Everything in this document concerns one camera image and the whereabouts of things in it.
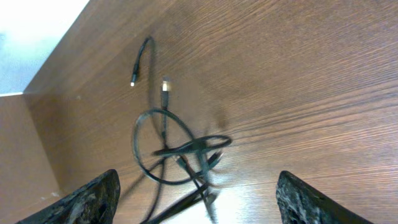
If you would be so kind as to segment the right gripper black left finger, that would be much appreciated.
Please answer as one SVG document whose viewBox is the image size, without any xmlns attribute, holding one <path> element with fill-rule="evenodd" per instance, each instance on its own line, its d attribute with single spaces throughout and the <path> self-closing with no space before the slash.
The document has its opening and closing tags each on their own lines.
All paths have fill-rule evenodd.
<svg viewBox="0 0 398 224">
<path fill-rule="evenodd" d="M 110 169 L 66 197 L 17 222 L 110 224 L 116 214 L 121 185 L 116 170 Z"/>
</svg>

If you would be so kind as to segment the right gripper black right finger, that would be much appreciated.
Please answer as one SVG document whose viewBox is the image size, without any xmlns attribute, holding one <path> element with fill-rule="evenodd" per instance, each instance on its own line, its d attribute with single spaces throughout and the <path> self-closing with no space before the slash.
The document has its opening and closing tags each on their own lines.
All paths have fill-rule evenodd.
<svg viewBox="0 0 398 224">
<path fill-rule="evenodd" d="M 283 223 L 369 223 L 291 172 L 279 174 L 276 199 Z"/>
</svg>

